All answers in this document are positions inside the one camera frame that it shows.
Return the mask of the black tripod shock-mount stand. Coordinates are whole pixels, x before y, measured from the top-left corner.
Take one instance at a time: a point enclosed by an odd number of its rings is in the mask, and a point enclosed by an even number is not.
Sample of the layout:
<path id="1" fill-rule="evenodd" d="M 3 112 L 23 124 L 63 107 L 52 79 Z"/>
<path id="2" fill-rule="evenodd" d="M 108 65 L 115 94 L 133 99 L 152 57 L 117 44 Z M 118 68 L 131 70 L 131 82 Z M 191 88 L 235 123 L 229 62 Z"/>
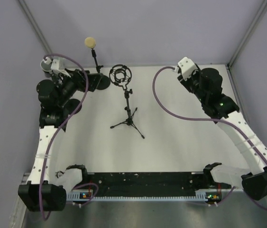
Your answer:
<path id="1" fill-rule="evenodd" d="M 129 104 L 130 95 L 133 94 L 132 89 L 128 89 L 128 84 L 132 80 L 132 71 L 126 65 L 116 64 L 109 71 L 109 79 L 112 84 L 114 84 L 117 87 L 122 88 L 124 92 L 124 98 L 126 100 L 126 106 L 124 107 L 124 110 L 127 112 L 127 118 L 125 121 L 120 122 L 116 125 L 112 125 L 110 128 L 113 129 L 119 125 L 125 124 L 127 126 L 131 126 L 134 129 L 136 129 L 137 132 L 142 137 L 142 139 L 145 139 L 144 135 L 135 126 L 134 121 L 133 121 L 135 112 L 138 110 L 138 108 L 136 107 L 135 110 L 132 112 L 130 108 L 130 104 Z"/>

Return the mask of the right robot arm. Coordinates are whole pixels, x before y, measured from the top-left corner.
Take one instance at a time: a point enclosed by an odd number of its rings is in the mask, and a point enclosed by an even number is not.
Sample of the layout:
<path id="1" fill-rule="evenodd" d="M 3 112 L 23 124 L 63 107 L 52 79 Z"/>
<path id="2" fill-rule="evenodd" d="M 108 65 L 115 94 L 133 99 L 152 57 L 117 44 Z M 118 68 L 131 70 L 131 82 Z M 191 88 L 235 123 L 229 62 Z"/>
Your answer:
<path id="1" fill-rule="evenodd" d="M 243 189 L 253 200 L 267 196 L 267 147 L 253 132 L 233 99 L 222 92 L 222 76 L 213 68 L 192 69 L 179 73 L 179 82 L 194 94 L 209 119 L 223 130 L 245 159 L 241 169 L 216 162 L 204 168 L 203 183 L 214 188 L 226 183 Z"/>

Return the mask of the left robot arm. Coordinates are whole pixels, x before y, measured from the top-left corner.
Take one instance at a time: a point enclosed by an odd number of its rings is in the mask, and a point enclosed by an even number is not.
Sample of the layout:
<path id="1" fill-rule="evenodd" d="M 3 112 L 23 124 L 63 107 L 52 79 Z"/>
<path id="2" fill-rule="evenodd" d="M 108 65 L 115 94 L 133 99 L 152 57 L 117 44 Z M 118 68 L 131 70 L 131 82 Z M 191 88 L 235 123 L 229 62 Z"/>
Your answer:
<path id="1" fill-rule="evenodd" d="M 62 211 L 67 194 L 75 186 L 82 189 L 88 185 L 84 165 L 70 165 L 60 177 L 56 176 L 55 165 L 68 119 L 82 108 L 82 102 L 73 98 L 74 93 L 95 91 L 103 76 L 102 73 L 67 69 L 38 83 L 39 143 L 27 182 L 18 187 L 18 196 L 29 211 Z"/>

